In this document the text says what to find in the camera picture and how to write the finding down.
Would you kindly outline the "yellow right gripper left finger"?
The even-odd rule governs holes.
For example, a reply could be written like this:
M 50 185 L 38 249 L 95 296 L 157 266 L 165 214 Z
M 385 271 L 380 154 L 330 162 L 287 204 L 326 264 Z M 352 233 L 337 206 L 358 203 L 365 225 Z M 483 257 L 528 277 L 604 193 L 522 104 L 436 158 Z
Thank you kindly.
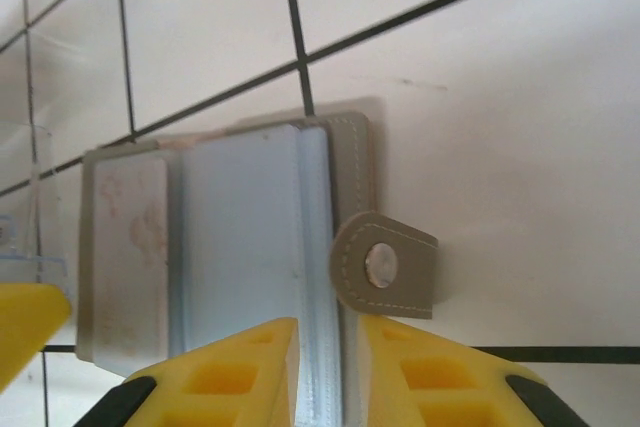
M 293 426 L 298 321 L 279 318 L 146 367 L 110 389 L 84 426 Z

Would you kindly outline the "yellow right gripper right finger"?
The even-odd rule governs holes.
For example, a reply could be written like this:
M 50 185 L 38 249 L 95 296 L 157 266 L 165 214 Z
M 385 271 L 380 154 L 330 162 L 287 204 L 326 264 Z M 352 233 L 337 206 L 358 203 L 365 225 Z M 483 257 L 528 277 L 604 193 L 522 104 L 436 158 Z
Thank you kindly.
M 537 374 L 383 316 L 358 322 L 367 426 L 582 426 Z

